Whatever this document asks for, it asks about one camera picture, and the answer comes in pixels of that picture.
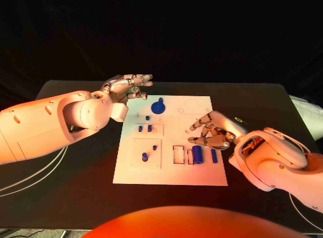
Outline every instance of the blue knob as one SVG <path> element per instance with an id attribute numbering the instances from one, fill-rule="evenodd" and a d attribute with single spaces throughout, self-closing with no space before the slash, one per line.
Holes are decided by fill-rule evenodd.
<path id="1" fill-rule="evenodd" d="M 146 162 L 148 160 L 147 153 L 143 153 L 143 161 Z"/>
<path id="2" fill-rule="evenodd" d="M 159 101 L 153 103 L 151 110 L 154 114 L 161 114 L 164 112 L 163 98 L 160 98 Z"/>

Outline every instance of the black backdrop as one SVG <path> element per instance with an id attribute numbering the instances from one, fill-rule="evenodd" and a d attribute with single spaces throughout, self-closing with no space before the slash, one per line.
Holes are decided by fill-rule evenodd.
<path id="1" fill-rule="evenodd" d="M 205 1 L 0 1 L 0 110 L 33 100 L 50 79 L 127 73 L 280 83 L 323 107 L 323 12 L 285 17 L 274 6 L 255 9 Z"/>

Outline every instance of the table surface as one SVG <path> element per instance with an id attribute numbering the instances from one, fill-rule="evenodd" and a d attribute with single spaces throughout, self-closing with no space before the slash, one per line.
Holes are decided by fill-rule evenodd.
<path id="1" fill-rule="evenodd" d="M 38 99 L 76 90 L 92 92 L 101 85 L 99 81 L 52 80 L 45 84 Z M 213 110 L 242 118 L 251 130 L 272 127 L 317 152 L 281 85 L 154 82 L 144 91 L 151 95 L 210 96 Z M 190 205 L 238 211 L 303 233 L 321 233 L 297 214 L 288 193 L 278 189 L 261 191 L 229 164 L 234 148 L 222 151 L 228 186 L 112 184 L 121 127 L 123 124 L 111 120 L 95 135 L 69 146 L 50 175 L 29 189 L 0 198 L 0 228 L 94 229 L 141 209 Z M 1 165 L 0 188 L 32 175 L 56 153 Z M 32 184 L 43 175 L 17 188 Z M 295 204 L 310 221 L 323 228 L 323 214 L 297 200 Z"/>

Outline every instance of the white board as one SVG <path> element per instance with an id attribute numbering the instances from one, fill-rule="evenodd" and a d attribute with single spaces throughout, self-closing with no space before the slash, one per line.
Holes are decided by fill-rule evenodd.
<path id="1" fill-rule="evenodd" d="M 157 115 L 151 104 L 159 98 L 166 110 Z M 213 163 L 210 148 L 202 147 L 203 163 L 193 164 L 193 144 L 187 142 L 189 137 L 200 135 L 202 129 L 189 131 L 189 127 L 212 111 L 210 97 L 148 95 L 146 101 L 128 100 L 127 106 L 112 183 L 228 186 L 221 151 Z"/>

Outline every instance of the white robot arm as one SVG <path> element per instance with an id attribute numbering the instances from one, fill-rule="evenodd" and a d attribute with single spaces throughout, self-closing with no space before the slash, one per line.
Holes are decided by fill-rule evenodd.
<path id="1" fill-rule="evenodd" d="M 246 132 L 239 118 L 229 119 L 219 112 L 208 113 L 192 125 L 203 126 L 200 137 L 190 143 L 225 150 L 231 142 L 235 152 L 229 163 L 249 182 L 264 191 L 288 191 L 311 209 L 323 213 L 323 155 L 304 153 L 306 146 L 271 128 Z"/>
<path id="2" fill-rule="evenodd" d="M 125 102 L 147 98 L 138 86 L 151 86 L 150 74 L 118 75 L 89 93 L 76 91 L 19 104 L 0 112 L 0 164 L 40 157 L 105 127 L 123 122 Z"/>

